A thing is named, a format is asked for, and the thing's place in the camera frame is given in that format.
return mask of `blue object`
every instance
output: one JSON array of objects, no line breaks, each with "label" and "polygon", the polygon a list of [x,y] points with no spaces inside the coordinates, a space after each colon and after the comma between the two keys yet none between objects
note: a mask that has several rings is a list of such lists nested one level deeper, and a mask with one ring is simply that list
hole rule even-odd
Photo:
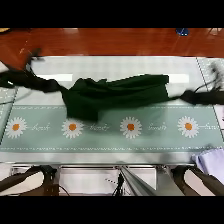
[{"label": "blue object", "polygon": [[176,33],[180,36],[187,36],[189,34],[188,28],[176,28]]}]

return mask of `table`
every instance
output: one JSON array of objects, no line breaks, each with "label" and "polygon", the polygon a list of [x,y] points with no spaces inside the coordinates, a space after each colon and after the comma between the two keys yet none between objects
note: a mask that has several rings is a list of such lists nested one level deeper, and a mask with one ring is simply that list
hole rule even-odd
[{"label": "table", "polygon": [[[204,84],[195,57],[63,56],[43,59],[33,63],[35,74],[72,74],[72,81],[59,82],[67,88],[78,78],[113,81],[140,74],[187,75],[188,81],[178,79],[182,76],[177,75],[176,83],[166,86],[170,96]],[[211,106],[192,107],[176,100],[134,110],[102,111],[100,122],[90,124],[66,120],[61,93],[44,94],[19,88],[15,99],[0,147],[1,162],[186,164],[191,163],[192,154],[223,147]],[[130,122],[138,128],[137,135],[125,134]],[[182,134],[179,129],[183,127],[193,130],[190,136]],[[15,135],[13,128],[21,128],[21,132]]]}]

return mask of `flower center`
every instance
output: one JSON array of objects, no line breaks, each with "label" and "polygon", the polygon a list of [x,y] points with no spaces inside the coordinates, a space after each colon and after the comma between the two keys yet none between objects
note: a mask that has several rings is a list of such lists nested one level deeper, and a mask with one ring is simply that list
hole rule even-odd
[{"label": "flower center", "polygon": [[187,129],[187,130],[192,130],[192,124],[190,124],[190,123],[186,123],[185,124],[185,128]]},{"label": "flower center", "polygon": [[12,126],[12,130],[13,131],[17,131],[19,129],[19,124],[14,124],[13,126]]},{"label": "flower center", "polygon": [[128,124],[128,130],[129,131],[133,131],[133,130],[135,130],[135,126],[133,125],[133,124]]},{"label": "flower center", "polygon": [[76,129],[76,124],[70,124],[69,130],[74,131]]}]

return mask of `brown wooden floor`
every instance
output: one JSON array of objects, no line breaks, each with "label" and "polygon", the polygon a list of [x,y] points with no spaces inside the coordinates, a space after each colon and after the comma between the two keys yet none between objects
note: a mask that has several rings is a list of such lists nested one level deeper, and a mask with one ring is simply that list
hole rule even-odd
[{"label": "brown wooden floor", "polygon": [[224,58],[223,28],[32,28],[0,35],[0,60],[21,67],[27,52],[50,55],[164,55]]}]

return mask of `white flower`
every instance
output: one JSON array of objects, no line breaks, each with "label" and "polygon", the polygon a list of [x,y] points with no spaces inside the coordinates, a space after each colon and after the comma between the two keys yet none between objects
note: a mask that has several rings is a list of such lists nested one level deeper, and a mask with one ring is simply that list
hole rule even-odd
[{"label": "white flower", "polygon": [[75,138],[82,134],[83,124],[77,120],[66,120],[63,122],[62,131],[64,131],[63,135],[66,135],[66,138]]},{"label": "white flower", "polygon": [[197,136],[197,134],[199,133],[199,127],[194,118],[186,116],[182,117],[181,119],[179,119],[177,127],[179,127],[179,131],[182,131],[182,135],[185,135],[185,137],[188,138],[194,138],[194,136]]},{"label": "white flower", "polygon": [[123,119],[120,125],[121,129],[120,131],[123,131],[123,135],[126,136],[126,138],[135,138],[136,136],[139,136],[141,134],[142,125],[138,119],[135,119],[134,117],[126,117]]},{"label": "white flower", "polygon": [[8,122],[5,131],[8,138],[17,138],[23,134],[23,131],[25,131],[26,128],[26,121],[20,117],[15,117]]}]

